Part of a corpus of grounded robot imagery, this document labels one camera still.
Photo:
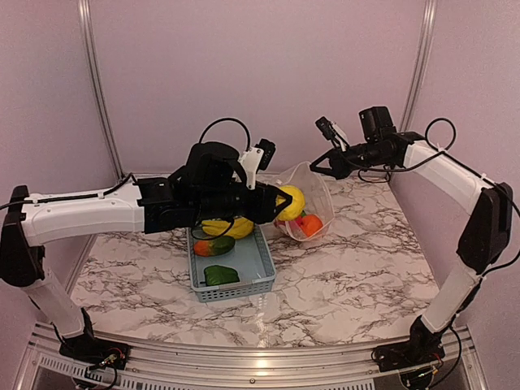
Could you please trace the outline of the red toy apple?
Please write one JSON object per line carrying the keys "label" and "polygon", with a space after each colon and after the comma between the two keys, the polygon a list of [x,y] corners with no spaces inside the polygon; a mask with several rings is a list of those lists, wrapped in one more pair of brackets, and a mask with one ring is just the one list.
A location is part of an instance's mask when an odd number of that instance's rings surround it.
{"label": "red toy apple", "polygon": [[293,225],[293,231],[299,235],[308,237],[310,235],[309,228],[308,228],[308,215],[305,216],[299,216],[294,221]]}

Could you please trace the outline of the yellow toy banana bunch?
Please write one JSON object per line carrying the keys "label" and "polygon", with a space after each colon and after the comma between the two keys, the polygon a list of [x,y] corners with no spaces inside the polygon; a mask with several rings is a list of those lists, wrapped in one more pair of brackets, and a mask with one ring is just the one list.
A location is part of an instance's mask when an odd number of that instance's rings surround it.
{"label": "yellow toy banana bunch", "polygon": [[202,231],[209,236],[231,236],[235,240],[246,238],[254,230],[254,223],[244,217],[234,219],[233,223],[224,220],[205,220]]}

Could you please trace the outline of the clear zip top bag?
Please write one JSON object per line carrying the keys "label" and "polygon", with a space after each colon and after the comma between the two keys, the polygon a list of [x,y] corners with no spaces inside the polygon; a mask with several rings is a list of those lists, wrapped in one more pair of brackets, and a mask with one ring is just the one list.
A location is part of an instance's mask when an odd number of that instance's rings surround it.
{"label": "clear zip top bag", "polygon": [[323,228],[312,237],[299,236],[293,231],[293,221],[275,221],[275,227],[284,235],[295,241],[306,242],[323,237],[335,218],[332,196],[329,189],[319,174],[310,170],[309,162],[300,162],[296,166],[275,175],[269,180],[270,184],[277,187],[292,185],[299,188],[305,196],[305,208],[300,216],[317,215],[323,222]]}

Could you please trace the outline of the green orange toy mango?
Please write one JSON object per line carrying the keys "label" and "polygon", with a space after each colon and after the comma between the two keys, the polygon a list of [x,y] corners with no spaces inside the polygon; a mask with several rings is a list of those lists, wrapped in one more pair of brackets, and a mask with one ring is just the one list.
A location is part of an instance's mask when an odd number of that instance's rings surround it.
{"label": "green orange toy mango", "polygon": [[198,240],[193,244],[193,252],[200,257],[215,257],[234,249],[236,240],[232,236],[221,236],[213,240]]}

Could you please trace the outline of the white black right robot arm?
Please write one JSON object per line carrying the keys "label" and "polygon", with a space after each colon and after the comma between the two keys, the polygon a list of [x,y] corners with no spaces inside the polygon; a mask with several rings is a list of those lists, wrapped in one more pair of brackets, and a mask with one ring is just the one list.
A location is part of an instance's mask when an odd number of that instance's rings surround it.
{"label": "white black right robot arm", "polygon": [[[468,163],[471,167],[488,171],[492,178],[505,180],[517,191],[515,201],[519,202],[519,110],[511,114],[503,110],[499,113],[479,112],[474,114],[453,115],[461,139],[455,145],[455,157]],[[310,127],[303,130],[289,131],[286,128],[275,128],[275,141],[281,144],[280,160],[288,167],[288,163],[317,157],[325,150],[324,141],[319,136],[312,136]],[[343,207],[337,230],[329,234],[318,244],[290,244],[290,239],[275,239],[281,246],[281,254],[276,259],[287,265],[289,260],[296,261],[296,255],[304,254],[304,260],[299,263],[310,265],[312,272],[335,271],[331,268],[332,262],[339,261],[340,254],[345,254],[346,276],[343,287],[353,287],[353,292],[341,293],[342,297],[363,297],[367,300],[345,302],[344,305],[333,306],[325,302],[317,288],[311,290],[305,287],[302,298],[295,298],[298,305],[292,305],[295,314],[301,311],[296,319],[280,320],[282,325],[289,325],[288,331],[280,331],[282,344],[278,346],[307,347],[318,345],[337,345],[361,340],[376,340],[389,338],[393,335],[404,335],[405,328],[411,324],[412,314],[419,314],[426,308],[426,298],[433,297],[434,288],[431,275],[426,274],[426,261],[432,269],[436,283],[441,284],[447,278],[448,272],[457,260],[455,254],[456,243],[463,225],[467,219],[464,210],[451,201],[440,190],[419,179],[417,174],[401,174],[403,177],[392,180],[392,191],[398,208],[402,209],[408,223],[385,224],[381,218],[377,219],[375,209],[368,211],[368,216],[358,218],[353,209],[359,208],[360,201],[346,201],[338,204]],[[361,227],[355,227],[354,217],[361,222],[374,220],[381,222],[381,227],[370,228],[363,233]],[[414,231],[419,252],[422,254],[405,254],[404,239]],[[366,239],[354,233],[363,233]],[[388,259],[371,262],[369,268],[368,255],[377,254],[376,244],[381,244],[378,251],[389,256]],[[519,368],[519,298],[513,293],[514,284],[519,282],[519,261],[516,265],[498,271],[488,276],[484,282],[483,291],[476,297],[465,314],[458,320],[458,324],[467,324],[474,337],[476,349],[482,359],[483,368],[491,378],[492,371],[506,372]],[[418,273],[419,281],[411,280],[401,272],[409,266],[418,265],[414,273]],[[353,281],[360,272],[377,273],[377,278],[371,276],[366,284]]]}

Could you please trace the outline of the orange toy orange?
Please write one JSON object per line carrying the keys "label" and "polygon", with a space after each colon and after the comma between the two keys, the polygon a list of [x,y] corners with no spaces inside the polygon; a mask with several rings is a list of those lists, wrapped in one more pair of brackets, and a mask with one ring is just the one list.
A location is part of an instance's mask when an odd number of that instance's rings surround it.
{"label": "orange toy orange", "polygon": [[323,228],[322,220],[316,214],[306,214],[308,215],[308,228],[310,235],[308,237],[312,237],[317,232],[319,232]]}

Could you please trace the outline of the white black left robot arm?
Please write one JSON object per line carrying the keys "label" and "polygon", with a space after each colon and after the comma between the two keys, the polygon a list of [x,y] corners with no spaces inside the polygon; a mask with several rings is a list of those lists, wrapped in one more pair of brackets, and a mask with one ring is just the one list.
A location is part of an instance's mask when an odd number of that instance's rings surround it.
{"label": "white black left robot arm", "polygon": [[187,162],[167,177],[126,177],[95,193],[44,195],[16,187],[1,230],[1,278],[25,291],[54,325],[62,355],[94,362],[111,354],[122,358],[125,344],[98,339],[85,310],[77,306],[43,263],[45,246],[75,236],[108,232],[156,233],[194,228],[207,219],[243,216],[273,221],[292,197],[258,182],[257,172],[271,160],[261,141],[239,152],[220,142],[199,142]]}

